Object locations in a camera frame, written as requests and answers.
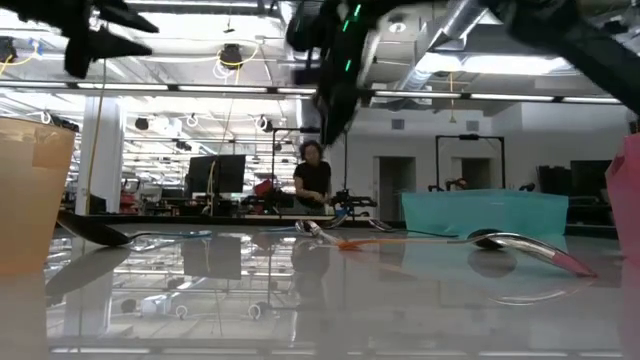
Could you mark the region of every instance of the turquoise bin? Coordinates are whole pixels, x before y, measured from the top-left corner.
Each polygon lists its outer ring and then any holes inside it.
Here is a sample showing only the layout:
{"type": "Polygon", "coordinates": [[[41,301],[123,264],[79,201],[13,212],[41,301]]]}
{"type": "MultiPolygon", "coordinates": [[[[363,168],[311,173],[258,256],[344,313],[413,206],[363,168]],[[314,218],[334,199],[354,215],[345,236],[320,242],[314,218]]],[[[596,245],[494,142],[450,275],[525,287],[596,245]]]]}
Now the turquoise bin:
{"type": "Polygon", "coordinates": [[[496,229],[541,238],[564,234],[569,199],[526,191],[465,190],[405,193],[402,206],[408,230],[467,238],[477,230],[496,229]]]}

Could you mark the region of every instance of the black t-shirt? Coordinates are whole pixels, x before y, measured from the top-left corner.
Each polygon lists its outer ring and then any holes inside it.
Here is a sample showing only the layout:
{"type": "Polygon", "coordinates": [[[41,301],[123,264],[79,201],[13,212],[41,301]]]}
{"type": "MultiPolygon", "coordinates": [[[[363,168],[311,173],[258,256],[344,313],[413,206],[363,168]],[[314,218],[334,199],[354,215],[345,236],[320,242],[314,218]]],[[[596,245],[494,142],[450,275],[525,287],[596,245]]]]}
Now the black t-shirt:
{"type": "MultiPolygon", "coordinates": [[[[303,189],[325,195],[329,191],[331,166],[325,161],[321,161],[318,166],[313,166],[305,162],[296,167],[296,171],[293,173],[293,176],[302,179],[303,189]]],[[[300,201],[304,206],[313,208],[320,208],[324,206],[324,204],[309,198],[298,197],[298,201],[300,201]]]]}

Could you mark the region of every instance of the reflective tabletop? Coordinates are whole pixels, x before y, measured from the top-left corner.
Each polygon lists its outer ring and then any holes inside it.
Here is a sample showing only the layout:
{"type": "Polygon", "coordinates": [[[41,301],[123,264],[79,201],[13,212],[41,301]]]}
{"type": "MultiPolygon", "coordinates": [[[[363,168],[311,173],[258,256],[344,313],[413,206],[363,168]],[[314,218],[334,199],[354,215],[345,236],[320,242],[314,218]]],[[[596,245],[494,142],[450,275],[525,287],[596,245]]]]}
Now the reflective tabletop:
{"type": "Polygon", "coordinates": [[[56,231],[43,273],[0,277],[3,359],[640,359],[640,268],[615,240],[540,239],[598,274],[581,278],[473,244],[350,252],[291,229],[116,228],[212,234],[101,248],[56,231]]]}

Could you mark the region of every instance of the doorway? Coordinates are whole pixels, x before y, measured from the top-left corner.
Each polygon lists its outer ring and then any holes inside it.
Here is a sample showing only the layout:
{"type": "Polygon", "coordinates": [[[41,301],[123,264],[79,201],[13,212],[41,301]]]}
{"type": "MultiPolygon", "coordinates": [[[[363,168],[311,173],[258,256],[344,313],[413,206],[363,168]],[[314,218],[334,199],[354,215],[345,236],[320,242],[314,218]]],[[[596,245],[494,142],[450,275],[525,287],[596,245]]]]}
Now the doorway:
{"type": "Polygon", "coordinates": [[[378,163],[378,218],[403,221],[402,193],[416,191],[416,159],[414,157],[381,156],[378,163]]]}
{"type": "Polygon", "coordinates": [[[462,177],[467,181],[467,189],[490,189],[491,159],[461,158],[462,177]]]}

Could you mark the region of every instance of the person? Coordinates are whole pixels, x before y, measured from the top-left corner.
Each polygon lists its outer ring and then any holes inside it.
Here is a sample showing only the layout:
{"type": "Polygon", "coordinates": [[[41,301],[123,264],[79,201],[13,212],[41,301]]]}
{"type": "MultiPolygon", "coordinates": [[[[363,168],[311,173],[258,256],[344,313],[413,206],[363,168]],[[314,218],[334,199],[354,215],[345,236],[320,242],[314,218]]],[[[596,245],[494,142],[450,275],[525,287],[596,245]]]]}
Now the person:
{"type": "Polygon", "coordinates": [[[322,160],[323,149],[315,140],[300,146],[303,162],[296,167],[295,207],[305,215],[325,215],[324,205],[331,200],[331,166],[322,160]]]}

